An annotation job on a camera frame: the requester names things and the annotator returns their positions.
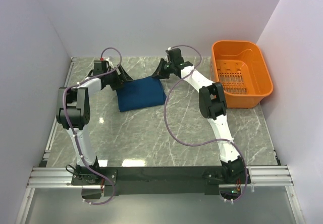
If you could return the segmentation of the blue t shirt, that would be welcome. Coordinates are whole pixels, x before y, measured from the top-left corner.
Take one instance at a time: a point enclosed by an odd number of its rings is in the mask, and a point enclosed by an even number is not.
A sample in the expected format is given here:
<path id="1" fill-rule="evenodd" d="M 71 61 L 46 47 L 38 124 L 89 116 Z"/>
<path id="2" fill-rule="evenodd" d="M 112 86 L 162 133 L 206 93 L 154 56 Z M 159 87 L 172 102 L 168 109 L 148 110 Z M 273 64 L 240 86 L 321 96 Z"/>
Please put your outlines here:
<path id="1" fill-rule="evenodd" d="M 163 105 L 166 100 L 162 83 L 153 77 L 126 82 L 117 90 L 117 97 L 120 112 Z"/>

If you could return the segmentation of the orange plastic basket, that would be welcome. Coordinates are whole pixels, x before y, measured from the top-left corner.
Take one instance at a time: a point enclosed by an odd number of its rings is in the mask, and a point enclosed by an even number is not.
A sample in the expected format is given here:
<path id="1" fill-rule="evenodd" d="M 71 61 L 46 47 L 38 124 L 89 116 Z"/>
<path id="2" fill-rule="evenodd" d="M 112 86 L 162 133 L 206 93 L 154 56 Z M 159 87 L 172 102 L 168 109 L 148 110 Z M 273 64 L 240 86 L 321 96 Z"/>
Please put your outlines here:
<path id="1" fill-rule="evenodd" d="M 253 108 L 273 91 L 258 45 L 249 41 L 217 41 L 211 48 L 211 79 L 221 82 L 228 108 Z"/>

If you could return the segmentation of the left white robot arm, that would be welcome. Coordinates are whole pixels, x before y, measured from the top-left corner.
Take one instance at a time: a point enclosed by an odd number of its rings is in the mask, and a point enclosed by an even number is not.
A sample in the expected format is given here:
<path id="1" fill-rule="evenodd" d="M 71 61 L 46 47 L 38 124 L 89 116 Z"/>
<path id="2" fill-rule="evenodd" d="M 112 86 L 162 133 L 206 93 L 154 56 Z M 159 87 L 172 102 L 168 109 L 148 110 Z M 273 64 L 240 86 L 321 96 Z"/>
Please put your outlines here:
<path id="1" fill-rule="evenodd" d="M 56 120 L 69 134 L 76 152 L 76 166 L 73 167 L 75 179 L 89 185 L 105 181 L 89 140 L 90 97 L 106 86 L 117 90 L 132 81 L 121 64 L 114 67 L 109 60 L 101 58 L 94 62 L 93 69 L 83 81 L 59 88 Z"/>

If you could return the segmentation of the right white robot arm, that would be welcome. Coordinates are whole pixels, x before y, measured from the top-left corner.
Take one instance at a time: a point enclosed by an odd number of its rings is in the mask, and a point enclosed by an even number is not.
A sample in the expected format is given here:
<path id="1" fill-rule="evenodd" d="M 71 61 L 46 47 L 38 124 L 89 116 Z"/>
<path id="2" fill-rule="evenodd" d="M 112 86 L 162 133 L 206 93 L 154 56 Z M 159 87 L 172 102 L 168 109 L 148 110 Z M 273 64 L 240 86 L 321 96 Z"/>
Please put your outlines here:
<path id="1" fill-rule="evenodd" d="M 180 50 L 181 45 L 169 47 L 166 50 L 167 59 L 161 59 L 152 77 L 158 79 L 168 79 L 170 74 L 179 77 L 179 80 L 169 90 L 164 103 L 164 122 L 170 136 L 178 143 L 188 147 L 198 147 L 211 143 L 217 143 L 220 150 L 220 161 L 222 165 L 222 179 L 227 183 L 235 183 L 244 177 L 248 183 L 247 164 L 242 152 L 234 143 L 227 121 L 227 102 L 224 94 L 223 85 L 214 82 L 201 74 L 197 65 L 185 61 Z M 214 140 L 209 140 L 198 144 L 188 144 L 179 140 L 171 131 L 167 121 L 167 105 L 172 91 L 181 82 L 187 82 L 192 86 L 199 96 L 199 110 L 201 115 L 209 122 Z"/>

